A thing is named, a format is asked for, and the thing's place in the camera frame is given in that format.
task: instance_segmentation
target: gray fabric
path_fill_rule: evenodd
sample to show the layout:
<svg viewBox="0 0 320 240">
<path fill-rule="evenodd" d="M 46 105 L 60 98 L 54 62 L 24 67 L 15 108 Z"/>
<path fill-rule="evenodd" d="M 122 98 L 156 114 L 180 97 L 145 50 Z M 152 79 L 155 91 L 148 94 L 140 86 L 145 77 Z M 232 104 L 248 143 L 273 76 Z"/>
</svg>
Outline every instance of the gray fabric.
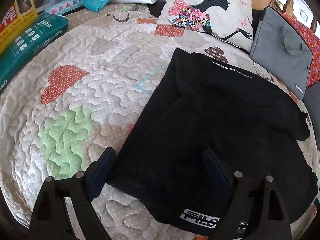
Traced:
<svg viewBox="0 0 320 240">
<path fill-rule="evenodd" d="M 274 9 L 265 9 L 250 57 L 270 71 L 300 100 L 305 94 L 312 52 Z"/>
<path fill-rule="evenodd" d="M 306 90 L 303 103 L 306 105 L 311 118 L 315 131 L 317 148 L 320 150 L 320 81 Z"/>
</svg>

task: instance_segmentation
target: orange polka dot heart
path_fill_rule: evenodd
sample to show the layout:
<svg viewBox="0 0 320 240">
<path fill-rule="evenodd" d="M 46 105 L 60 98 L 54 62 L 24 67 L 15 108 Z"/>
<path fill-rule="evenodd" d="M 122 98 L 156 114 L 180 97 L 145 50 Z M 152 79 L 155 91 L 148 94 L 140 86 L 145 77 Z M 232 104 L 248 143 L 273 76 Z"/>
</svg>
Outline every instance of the orange polka dot heart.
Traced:
<svg viewBox="0 0 320 240">
<path fill-rule="evenodd" d="M 168 36 L 168 37 L 181 37 L 184 34 L 182 28 L 173 27 L 170 25 L 158 24 L 154 36 Z"/>
<path fill-rule="evenodd" d="M 79 79 L 89 72 L 82 70 L 74 65 L 60 66 L 54 69 L 49 77 L 50 86 L 46 87 L 41 95 L 41 103 L 46 105 L 55 101 L 67 89 L 73 86 Z"/>
</svg>

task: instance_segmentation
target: quilt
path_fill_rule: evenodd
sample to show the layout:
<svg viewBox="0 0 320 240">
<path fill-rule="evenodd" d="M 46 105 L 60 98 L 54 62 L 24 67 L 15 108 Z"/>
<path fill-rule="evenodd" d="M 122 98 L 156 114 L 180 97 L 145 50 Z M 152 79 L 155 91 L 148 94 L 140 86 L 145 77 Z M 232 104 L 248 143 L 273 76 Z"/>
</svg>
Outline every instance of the quilt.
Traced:
<svg viewBox="0 0 320 240">
<path fill-rule="evenodd" d="M 0 96 L 0 187 L 17 221 L 29 225 L 47 176 L 71 177 L 97 160 L 106 147 L 119 152 L 176 47 L 251 71 L 280 87 L 307 111 L 246 53 L 205 33 L 157 24 L 140 11 L 89 20 L 40 52 Z M 310 137 L 298 143 L 320 178 L 310 118 L 308 127 Z M 72 203 L 67 203 L 76 236 L 84 239 Z M 157 222 L 138 199 L 107 184 L 92 205 L 114 240 L 206 240 Z M 295 239 L 315 212 L 310 204 L 291 225 Z"/>
</svg>

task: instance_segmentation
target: decorative pillow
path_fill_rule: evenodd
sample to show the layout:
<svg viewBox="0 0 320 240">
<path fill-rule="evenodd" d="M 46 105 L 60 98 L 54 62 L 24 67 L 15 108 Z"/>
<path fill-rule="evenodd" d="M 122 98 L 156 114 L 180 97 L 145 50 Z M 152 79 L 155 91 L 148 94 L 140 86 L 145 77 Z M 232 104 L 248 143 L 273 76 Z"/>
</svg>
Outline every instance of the decorative pillow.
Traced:
<svg viewBox="0 0 320 240">
<path fill-rule="evenodd" d="M 307 88 L 320 80 L 320 39 L 307 26 L 298 22 L 293 17 L 281 13 L 281 15 L 297 30 L 304 39 L 313 54 L 313 61 L 310 65 Z"/>
<path fill-rule="evenodd" d="M 161 20 L 166 19 L 166 24 L 212 33 L 250 51 L 253 40 L 251 0 L 166 1 L 160 16 Z"/>
</svg>

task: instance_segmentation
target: pink butterfly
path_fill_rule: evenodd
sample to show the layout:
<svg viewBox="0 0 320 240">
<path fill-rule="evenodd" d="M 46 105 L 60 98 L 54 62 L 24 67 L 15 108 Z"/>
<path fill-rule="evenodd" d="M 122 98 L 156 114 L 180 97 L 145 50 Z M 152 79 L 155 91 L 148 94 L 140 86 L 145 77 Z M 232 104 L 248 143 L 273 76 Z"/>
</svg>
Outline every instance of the pink butterfly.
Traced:
<svg viewBox="0 0 320 240">
<path fill-rule="evenodd" d="M 207 18 L 207 14 L 205 12 L 203 12 L 201 15 L 200 15 L 200 20 L 203 20 L 203 19 L 206 19 Z"/>
<path fill-rule="evenodd" d="M 168 15 L 173 16 L 173 15 L 178 15 L 185 6 L 188 6 L 184 0 L 174 0 L 173 1 L 173 7 L 170 7 L 168 10 Z"/>
<path fill-rule="evenodd" d="M 238 21 L 241 23 L 241 25 L 242 25 L 243 27 L 246 27 L 246 26 L 247 26 L 247 19 L 245 19 L 244 22 L 241 21 L 241 20 L 238 20 Z"/>
<path fill-rule="evenodd" d="M 246 2 L 239 0 L 242 5 L 248 5 Z"/>
</svg>

